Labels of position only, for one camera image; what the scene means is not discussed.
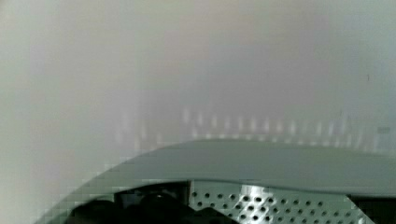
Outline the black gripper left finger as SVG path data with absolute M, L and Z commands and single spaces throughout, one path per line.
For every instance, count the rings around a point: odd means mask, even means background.
M 92 200 L 75 207 L 64 224 L 239 224 L 211 207 L 189 206 L 188 181 L 128 189 L 114 202 Z

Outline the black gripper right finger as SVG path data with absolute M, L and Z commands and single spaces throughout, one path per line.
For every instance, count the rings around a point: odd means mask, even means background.
M 348 195 L 374 224 L 396 224 L 396 199 Z

